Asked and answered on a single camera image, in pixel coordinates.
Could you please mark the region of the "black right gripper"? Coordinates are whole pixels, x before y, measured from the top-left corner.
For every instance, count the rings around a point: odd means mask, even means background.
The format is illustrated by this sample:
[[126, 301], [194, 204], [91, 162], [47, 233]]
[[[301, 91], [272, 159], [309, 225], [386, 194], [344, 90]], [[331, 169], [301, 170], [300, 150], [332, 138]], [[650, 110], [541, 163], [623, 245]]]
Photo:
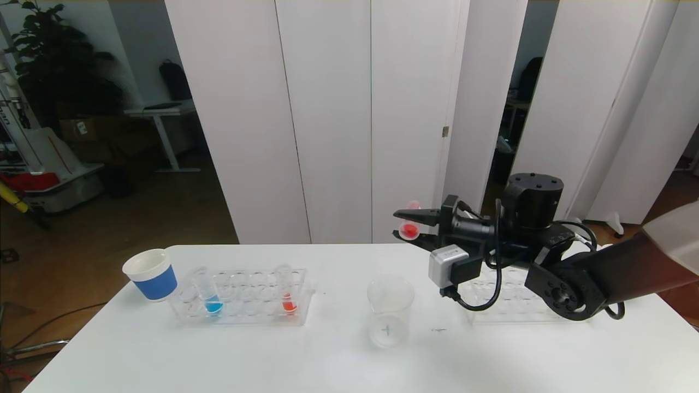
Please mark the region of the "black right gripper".
[[484, 252], [492, 245], [495, 237], [495, 225], [474, 212], [470, 206], [457, 195], [448, 195], [439, 209], [400, 209], [393, 213], [403, 221], [434, 227], [439, 225], [439, 239], [433, 234], [419, 234], [416, 239], [407, 240], [400, 236], [399, 230], [392, 231], [399, 241], [434, 251], [440, 246], [455, 245], [466, 252]]

